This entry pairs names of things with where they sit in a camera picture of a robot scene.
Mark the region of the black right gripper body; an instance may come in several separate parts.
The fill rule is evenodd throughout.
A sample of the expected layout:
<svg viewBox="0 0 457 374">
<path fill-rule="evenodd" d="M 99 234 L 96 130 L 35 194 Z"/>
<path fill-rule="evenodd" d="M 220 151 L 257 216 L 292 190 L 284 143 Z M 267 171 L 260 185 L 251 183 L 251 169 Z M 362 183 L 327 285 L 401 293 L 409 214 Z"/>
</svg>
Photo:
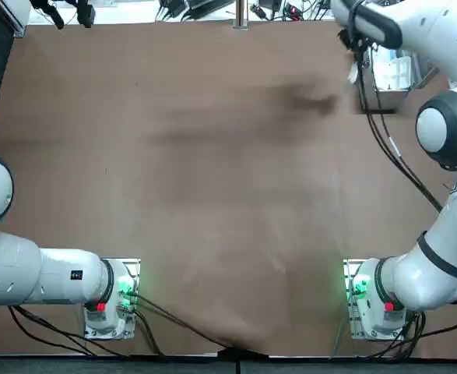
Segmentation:
<svg viewBox="0 0 457 374">
<path fill-rule="evenodd" d="M 359 66 L 364 66 L 366 61 L 365 55 L 371 48 L 371 41 L 369 38 L 364 36 L 356 28 L 353 28 L 352 30 L 343 28 L 339 32 L 339 39 L 344 47 L 353 53 L 354 61 Z"/>
</svg>

